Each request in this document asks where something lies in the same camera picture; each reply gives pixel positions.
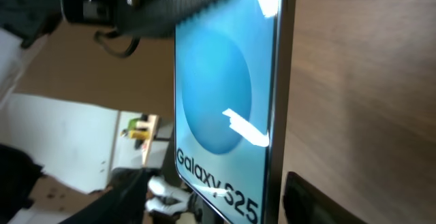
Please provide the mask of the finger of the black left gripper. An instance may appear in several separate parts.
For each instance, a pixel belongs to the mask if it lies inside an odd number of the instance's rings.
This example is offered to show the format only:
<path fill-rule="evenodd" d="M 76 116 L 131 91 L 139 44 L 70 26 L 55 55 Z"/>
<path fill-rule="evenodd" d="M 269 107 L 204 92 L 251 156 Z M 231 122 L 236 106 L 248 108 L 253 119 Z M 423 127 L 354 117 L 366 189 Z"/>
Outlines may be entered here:
<path fill-rule="evenodd" d="M 218 0 L 117 0 L 115 27 L 132 37 L 165 37 Z"/>

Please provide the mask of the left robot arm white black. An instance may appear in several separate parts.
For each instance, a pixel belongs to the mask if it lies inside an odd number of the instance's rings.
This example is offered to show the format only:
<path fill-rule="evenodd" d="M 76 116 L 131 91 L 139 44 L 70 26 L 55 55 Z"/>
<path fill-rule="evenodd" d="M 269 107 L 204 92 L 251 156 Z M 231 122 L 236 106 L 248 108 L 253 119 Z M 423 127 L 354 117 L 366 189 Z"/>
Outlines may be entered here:
<path fill-rule="evenodd" d="M 1 0 L 1 103 L 62 20 L 110 27 L 93 40 L 109 55 L 130 57 L 143 38 L 164 38 L 218 0 Z"/>

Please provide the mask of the blue screen smartphone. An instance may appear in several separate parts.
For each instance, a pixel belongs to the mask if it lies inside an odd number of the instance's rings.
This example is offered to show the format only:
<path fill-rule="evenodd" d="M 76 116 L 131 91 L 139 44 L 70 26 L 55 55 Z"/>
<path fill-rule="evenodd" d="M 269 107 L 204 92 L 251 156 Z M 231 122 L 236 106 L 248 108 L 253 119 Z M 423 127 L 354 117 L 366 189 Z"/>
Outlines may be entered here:
<path fill-rule="evenodd" d="M 229 223 L 276 223 L 295 0 L 218 0 L 175 31 L 178 175 Z"/>

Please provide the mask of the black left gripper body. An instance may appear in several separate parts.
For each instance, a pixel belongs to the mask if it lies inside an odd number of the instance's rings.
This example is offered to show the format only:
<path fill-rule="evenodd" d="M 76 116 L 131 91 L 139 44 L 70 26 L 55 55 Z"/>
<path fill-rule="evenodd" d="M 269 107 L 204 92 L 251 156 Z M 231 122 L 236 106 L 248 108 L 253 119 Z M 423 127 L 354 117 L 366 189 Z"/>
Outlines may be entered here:
<path fill-rule="evenodd" d="M 164 34 L 164 0 L 61 0 L 66 21 L 112 27 L 119 35 L 155 37 Z"/>

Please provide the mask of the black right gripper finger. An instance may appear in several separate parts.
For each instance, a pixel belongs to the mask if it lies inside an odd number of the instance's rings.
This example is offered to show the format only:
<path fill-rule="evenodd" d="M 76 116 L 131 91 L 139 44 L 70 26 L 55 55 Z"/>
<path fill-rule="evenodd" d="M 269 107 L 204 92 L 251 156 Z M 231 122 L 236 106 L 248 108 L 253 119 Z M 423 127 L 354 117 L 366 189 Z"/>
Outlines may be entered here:
<path fill-rule="evenodd" d="M 296 172 L 288 172 L 283 208 L 289 224 L 366 224 Z"/>

